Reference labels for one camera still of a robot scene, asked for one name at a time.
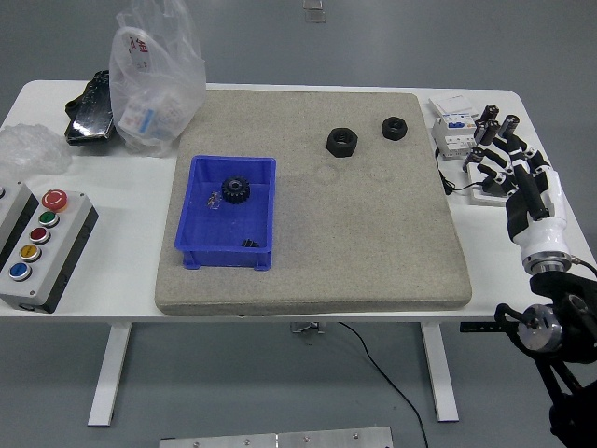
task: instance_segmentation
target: gray felt mat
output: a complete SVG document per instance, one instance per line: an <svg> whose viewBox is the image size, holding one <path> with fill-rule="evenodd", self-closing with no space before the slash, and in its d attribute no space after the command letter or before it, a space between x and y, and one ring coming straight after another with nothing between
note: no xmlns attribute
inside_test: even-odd
<svg viewBox="0 0 597 448"><path fill-rule="evenodd" d="M404 119L402 140L382 122ZM326 150L358 135L351 158ZM193 156L277 160L273 264L187 270L174 237ZM417 98L403 93L208 91L183 134L156 284L167 315L441 310L471 286Z"/></svg>

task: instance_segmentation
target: clear plastic wrap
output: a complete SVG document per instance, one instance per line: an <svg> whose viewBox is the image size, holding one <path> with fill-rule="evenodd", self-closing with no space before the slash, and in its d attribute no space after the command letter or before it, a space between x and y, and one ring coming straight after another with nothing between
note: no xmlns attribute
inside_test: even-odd
<svg viewBox="0 0 597 448"><path fill-rule="evenodd" d="M18 124L0 131L0 172L6 175L61 175L73 161L64 137L46 126Z"/></svg>

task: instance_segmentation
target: push button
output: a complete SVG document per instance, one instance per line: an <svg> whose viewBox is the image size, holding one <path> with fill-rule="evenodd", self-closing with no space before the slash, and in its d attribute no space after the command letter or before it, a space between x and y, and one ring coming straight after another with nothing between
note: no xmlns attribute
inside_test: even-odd
<svg viewBox="0 0 597 448"><path fill-rule="evenodd" d="M44 212L39 216L38 221L42 226L51 229L60 222L60 217L54 212Z"/></svg>
<svg viewBox="0 0 597 448"><path fill-rule="evenodd" d="M41 256L41 249L36 245L24 245L19 251L19 256L23 261L33 263Z"/></svg>
<svg viewBox="0 0 597 448"><path fill-rule="evenodd" d="M32 243L42 245L49 240L49 230L44 229L43 227L37 227L29 233L29 239Z"/></svg>
<svg viewBox="0 0 597 448"><path fill-rule="evenodd" d="M22 282L23 280L27 280L29 275L31 275L31 266L29 266L27 263L13 264L8 272L8 275L15 282Z"/></svg>
<svg viewBox="0 0 597 448"><path fill-rule="evenodd" d="M52 212L59 213L66 208L66 203L68 202L68 197L66 193L61 189L51 189L46 194L44 194L43 198L41 198L41 203L44 207Z"/></svg>

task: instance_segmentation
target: blue plastic bin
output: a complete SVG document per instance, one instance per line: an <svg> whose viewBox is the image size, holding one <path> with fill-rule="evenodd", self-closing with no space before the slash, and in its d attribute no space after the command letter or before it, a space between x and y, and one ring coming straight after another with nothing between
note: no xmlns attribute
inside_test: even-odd
<svg viewBox="0 0 597 448"><path fill-rule="evenodd" d="M201 266L271 267L273 198L276 160L267 158L195 156L190 164L187 193L174 246L183 252L187 269ZM242 176L251 189L244 203L224 200L210 208L222 182ZM251 240L259 247L243 247Z"/></svg>

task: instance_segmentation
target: control box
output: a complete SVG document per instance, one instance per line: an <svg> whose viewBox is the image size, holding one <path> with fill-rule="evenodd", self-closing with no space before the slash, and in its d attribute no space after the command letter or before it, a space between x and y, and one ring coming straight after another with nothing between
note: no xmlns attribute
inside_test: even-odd
<svg viewBox="0 0 597 448"><path fill-rule="evenodd" d="M0 299L53 313L97 218L85 194L48 191L0 271Z"/></svg>
<svg viewBox="0 0 597 448"><path fill-rule="evenodd" d="M0 185L0 270L7 262L39 202L24 182Z"/></svg>
<svg viewBox="0 0 597 448"><path fill-rule="evenodd" d="M436 119L431 134L439 152L446 159L466 157L477 145L477 125L469 114L447 114Z"/></svg>

